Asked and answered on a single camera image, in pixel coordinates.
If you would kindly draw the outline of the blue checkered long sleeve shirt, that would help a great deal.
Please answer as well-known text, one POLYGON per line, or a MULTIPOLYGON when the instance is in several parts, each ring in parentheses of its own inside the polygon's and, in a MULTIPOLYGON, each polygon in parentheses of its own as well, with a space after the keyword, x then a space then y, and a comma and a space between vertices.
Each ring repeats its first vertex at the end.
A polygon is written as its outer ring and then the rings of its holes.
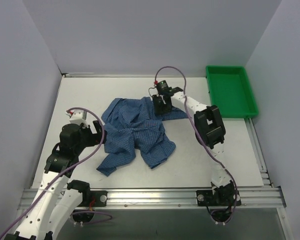
POLYGON ((136 158, 136 150, 150 169, 158 167, 176 149, 166 135, 163 122, 185 118, 186 113, 176 107, 156 116, 149 97, 115 98, 101 116, 107 132, 104 143, 107 156, 97 171, 109 176, 117 168, 129 165, 136 158))

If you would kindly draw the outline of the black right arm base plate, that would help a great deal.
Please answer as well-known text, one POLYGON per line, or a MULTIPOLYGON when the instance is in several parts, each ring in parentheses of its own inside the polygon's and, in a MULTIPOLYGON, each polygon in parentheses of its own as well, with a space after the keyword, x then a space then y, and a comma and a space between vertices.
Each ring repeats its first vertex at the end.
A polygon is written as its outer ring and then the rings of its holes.
POLYGON ((235 204, 235 193, 222 190, 197 190, 197 205, 201 207, 228 207, 235 204))

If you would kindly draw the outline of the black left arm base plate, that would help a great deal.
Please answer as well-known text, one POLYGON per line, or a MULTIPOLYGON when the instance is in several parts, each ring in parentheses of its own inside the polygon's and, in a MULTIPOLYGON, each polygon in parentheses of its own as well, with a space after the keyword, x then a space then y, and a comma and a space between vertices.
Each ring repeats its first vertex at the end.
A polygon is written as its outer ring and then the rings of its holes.
POLYGON ((107 205, 108 192, 106 190, 92 190, 84 193, 79 207, 105 207, 107 205))

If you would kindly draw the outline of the aluminium front frame rail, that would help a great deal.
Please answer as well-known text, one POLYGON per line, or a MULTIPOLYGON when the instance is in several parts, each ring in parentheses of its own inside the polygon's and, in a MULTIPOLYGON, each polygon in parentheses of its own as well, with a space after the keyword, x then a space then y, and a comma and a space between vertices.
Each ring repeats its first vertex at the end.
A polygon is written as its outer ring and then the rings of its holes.
MULTIPOLYGON (((105 188, 105 209, 195 209, 197 191, 209 188, 105 188)), ((279 187, 243 187, 239 190, 239 209, 285 208, 286 201, 279 187)))

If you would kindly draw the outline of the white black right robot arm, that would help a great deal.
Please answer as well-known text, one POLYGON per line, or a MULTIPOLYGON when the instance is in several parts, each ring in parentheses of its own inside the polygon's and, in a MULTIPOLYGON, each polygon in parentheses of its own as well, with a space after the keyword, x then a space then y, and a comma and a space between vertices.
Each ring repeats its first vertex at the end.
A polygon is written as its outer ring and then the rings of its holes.
POLYGON ((157 94, 151 96, 157 116, 172 112, 173 107, 184 110, 195 131, 195 137, 210 158, 212 190, 198 196, 206 206, 233 208, 241 204, 234 177, 226 167, 224 142, 226 128, 216 105, 206 105, 186 96, 180 87, 170 87, 165 80, 155 81, 157 94))

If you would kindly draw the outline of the green plastic bin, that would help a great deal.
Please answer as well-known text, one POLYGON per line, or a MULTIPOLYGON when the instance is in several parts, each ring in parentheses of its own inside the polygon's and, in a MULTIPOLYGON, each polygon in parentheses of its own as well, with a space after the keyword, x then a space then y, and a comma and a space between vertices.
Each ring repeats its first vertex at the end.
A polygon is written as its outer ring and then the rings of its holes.
POLYGON ((244 67, 208 65, 205 71, 210 101, 223 118, 250 119, 259 114, 244 67))

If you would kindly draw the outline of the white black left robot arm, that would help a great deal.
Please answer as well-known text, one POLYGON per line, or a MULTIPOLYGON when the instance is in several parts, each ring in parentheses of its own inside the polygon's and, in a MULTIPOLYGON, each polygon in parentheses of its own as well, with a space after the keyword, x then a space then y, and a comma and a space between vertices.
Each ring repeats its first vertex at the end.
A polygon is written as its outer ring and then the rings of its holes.
POLYGON ((15 232, 4 234, 3 240, 55 240, 75 208, 91 201, 89 183, 70 177, 81 163, 83 150, 105 142, 104 126, 98 120, 92 123, 95 133, 83 119, 71 120, 62 127, 32 204, 15 220, 15 232))

